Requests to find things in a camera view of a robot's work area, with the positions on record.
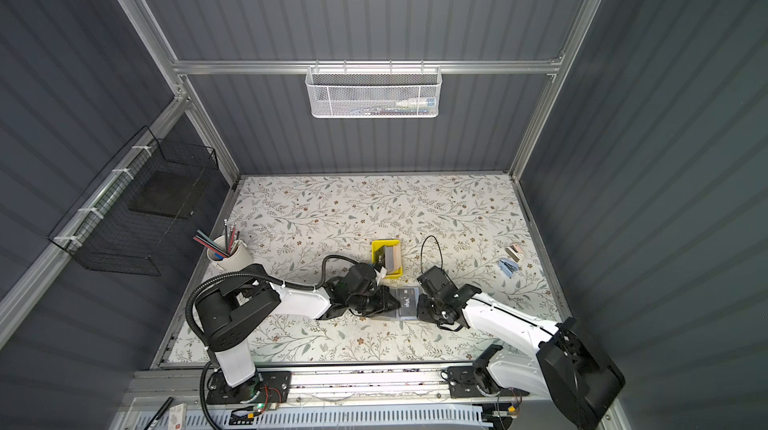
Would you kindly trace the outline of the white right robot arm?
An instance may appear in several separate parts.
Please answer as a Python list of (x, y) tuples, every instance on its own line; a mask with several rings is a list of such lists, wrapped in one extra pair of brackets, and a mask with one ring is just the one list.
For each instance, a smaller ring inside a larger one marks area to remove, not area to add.
[(457, 286), (439, 268), (419, 276), (418, 318), (495, 338), (472, 364), (444, 375), (455, 398), (539, 395), (579, 429), (595, 429), (626, 384), (623, 373), (581, 323), (544, 320), (502, 304), (480, 288)]

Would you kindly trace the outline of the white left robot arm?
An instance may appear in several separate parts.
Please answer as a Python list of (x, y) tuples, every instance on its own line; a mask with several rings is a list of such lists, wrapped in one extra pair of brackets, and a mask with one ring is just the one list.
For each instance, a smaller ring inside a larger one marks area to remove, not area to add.
[(383, 274), (371, 264), (329, 255), (321, 262), (321, 281), (310, 285), (279, 279), (262, 265), (250, 264), (198, 285), (185, 303), (185, 320), (226, 385), (238, 388), (257, 375), (247, 339), (269, 316), (323, 321), (347, 312), (373, 318), (400, 310), (401, 302), (381, 283)]

